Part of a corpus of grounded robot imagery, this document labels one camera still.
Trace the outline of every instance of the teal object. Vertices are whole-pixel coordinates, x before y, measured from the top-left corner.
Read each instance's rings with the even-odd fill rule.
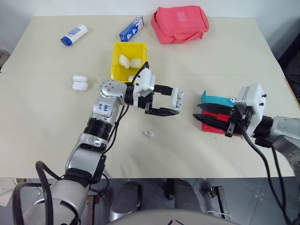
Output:
[[[234,103],[230,101],[230,98],[227,97],[218,97],[218,96],[209,96],[206,95],[206,90],[202,94],[202,103],[215,103],[220,105],[226,105],[226,106],[234,106]]]

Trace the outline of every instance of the table surface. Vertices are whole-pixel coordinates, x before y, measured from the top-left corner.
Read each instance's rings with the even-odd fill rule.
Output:
[[[114,27],[107,21],[131,19],[33,18],[0,74],[0,177],[35,178],[38,160],[57,174],[64,173],[66,159],[98,96],[98,87],[110,77],[113,42],[117,41],[120,25]],[[130,107],[107,153],[106,171],[111,177],[266,176],[263,162],[244,140],[198,128],[192,114],[201,94],[207,90],[208,95],[231,98],[241,87],[260,82],[268,94],[265,115],[300,117],[300,110],[255,20],[209,21],[210,31],[203,40],[181,45],[159,44],[149,23],[134,37],[133,41],[147,42],[157,84],[179,86],[185,92],[184,108],[176,116],[156,117]],[[78,23],[86,24],[89,33],[71,48],[64,47],[59,37]],[[39,37],[49,29],[53,32],[42,45]],[[71,89],[75,73],[88,77],[87,91]],[[168,107],[169,98],[156,94],[154,106]],[[153,131],[154,136],[147,137],[144,131]],[[276,176],[271,151],[261,150],[270,162],[272,176]],[[292,176],[287,160],[281,154],[278,158],[283,176]]]

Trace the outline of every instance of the yellow plastic bin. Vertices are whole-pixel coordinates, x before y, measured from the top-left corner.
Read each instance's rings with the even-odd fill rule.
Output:
[[[120,82],[128,82],[130,76],[134,76],[139,69],[125,69],[119,64],[119,55],[125,55],[129,60],[132,58],[142,59],[142,63],[147,61],[147,48],[144,42],[115,42],[113,48],[111,77]]]

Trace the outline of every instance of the blue and white box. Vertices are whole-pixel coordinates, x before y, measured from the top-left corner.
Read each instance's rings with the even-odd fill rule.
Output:
[[[144,26],[143,17],[135,18],[120,34],[121,41],[129,41]]]

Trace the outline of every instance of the pink pouch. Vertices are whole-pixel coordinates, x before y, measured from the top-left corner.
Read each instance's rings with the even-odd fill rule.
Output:
[[[151,24],[161,44],[201,39],[209,29],[207,17],[199,6],[158,7]]]

